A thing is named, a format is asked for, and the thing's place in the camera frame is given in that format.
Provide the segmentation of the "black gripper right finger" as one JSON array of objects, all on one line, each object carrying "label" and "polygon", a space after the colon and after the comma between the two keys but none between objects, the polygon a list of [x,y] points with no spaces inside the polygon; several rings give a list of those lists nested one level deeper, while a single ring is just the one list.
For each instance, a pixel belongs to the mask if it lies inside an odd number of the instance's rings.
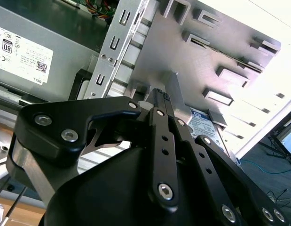
[{"label": "black gripper right finger", "polygon": [[174,116],[167,93],[164,103],[175,142],[199,176],[211,225],[290,225],[280,208],[212,140],[205,135],[192,138],[186,123]]}]

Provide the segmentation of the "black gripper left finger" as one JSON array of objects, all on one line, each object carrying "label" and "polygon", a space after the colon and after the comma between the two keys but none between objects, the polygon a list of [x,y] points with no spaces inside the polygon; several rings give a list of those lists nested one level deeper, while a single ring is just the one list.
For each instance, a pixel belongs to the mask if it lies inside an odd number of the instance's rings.
[{"label": "black gripper left finger", "polygon": [[174,135],[164,93],[145,103],[129,97],[28,105],[16,120],[9,156],[16,179],[30,182],[48,206],[57,190],[130,148],[149,152],[149,197],[160,208],[178,205]]}]

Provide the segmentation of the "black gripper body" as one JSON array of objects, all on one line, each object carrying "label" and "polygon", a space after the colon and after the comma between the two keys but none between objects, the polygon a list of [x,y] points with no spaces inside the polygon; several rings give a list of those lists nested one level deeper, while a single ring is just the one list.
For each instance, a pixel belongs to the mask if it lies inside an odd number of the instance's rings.
[{"label": "black gripper body", "polygon": [[62,185],[48,204],[43,226],[224,226],[191,157],[176,155],[178,209],[170,213],[149,197],[149,152],[130,148]]}]

